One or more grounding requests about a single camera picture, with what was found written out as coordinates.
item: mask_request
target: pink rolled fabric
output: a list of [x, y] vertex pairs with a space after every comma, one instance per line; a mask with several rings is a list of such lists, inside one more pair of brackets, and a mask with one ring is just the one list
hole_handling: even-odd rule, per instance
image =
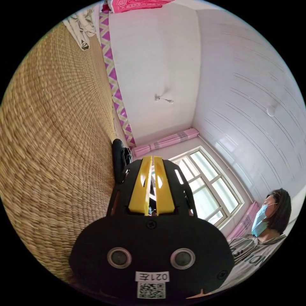
[[237, 238], [237, 237], [244, 237], [248, 232], [250, 227], [253, 225], [255, 220], [256, 214], [259, 211], [259, 206], [257, 202], [254, 202], [241, 219], [240, 223], [235, 227], [235, 229], [230, 233], [227, 237], [227, 240]]
[[197, 137], [199, 134], [199, 131], [195, 128], [190, 128], [188, 130], [185, 130], [183, 132], [179, 132], [176, 134], [173, 134], [171, 136], [165, 137], [155, 143], [139, 146], [133, 148], [133, 153], [136, 157], [148, 154], [149, 152], [155, 150], [155, 149], [161, 149], [168, 146], [172, 146], [173, 144], [177, 144], [180, 142], [183, 142], [188, 139], [192, 139]]
[[123, 13], [139, 9], [161, 8], [174, 0], [107, 0], [112, 13]]

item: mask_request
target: window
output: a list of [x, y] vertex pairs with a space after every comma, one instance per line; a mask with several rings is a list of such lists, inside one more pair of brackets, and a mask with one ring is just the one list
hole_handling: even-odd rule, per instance
[[[243, 204], [220, 167], [203, 150], [196, 149], [171, 161], [181, 168], [191, 187], [199, 218], [220, 227]], [[154, 169], [152, 178], [155, 185]]]

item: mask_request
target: face mask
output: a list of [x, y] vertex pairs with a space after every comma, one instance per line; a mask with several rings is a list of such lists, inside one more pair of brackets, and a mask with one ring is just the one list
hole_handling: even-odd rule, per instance
[[258, 237], [268, 226], [267, 222], [263, 222], [263, 220], [266, 218], [266, 209], [270, 205], [263, 205], [261, 209], [256, 214], [253, 226], [252, 226], [252, 235], [255, 235]]

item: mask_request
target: straw mat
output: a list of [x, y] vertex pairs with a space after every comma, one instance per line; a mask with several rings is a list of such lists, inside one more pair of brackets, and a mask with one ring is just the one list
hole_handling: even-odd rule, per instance
[[114, 186], [112, 93], [96, 36], [82, 51], [64, 24], [16, 71], [0, 109], [0, 196], [23, 243], [68, 282], [73, 243], [105, 216]]

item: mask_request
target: screw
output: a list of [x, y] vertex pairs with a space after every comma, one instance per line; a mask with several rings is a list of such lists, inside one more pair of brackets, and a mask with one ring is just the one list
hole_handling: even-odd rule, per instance
[[221, 271], [221, 272], [218, 274], [217, 279], [222, 280], [222, 279], [226, 278], [227, 275], [228, 275], [228, 272], [227, 272], [226, 270], [223, 270], [223, 271]]
[[156, 222], [155, 222], [155, 221], [150, 220], [150, 221], [147, 223], [147, 228], [148, 228], [148, 229], [153, 230], [155, 227], [156, 227]]

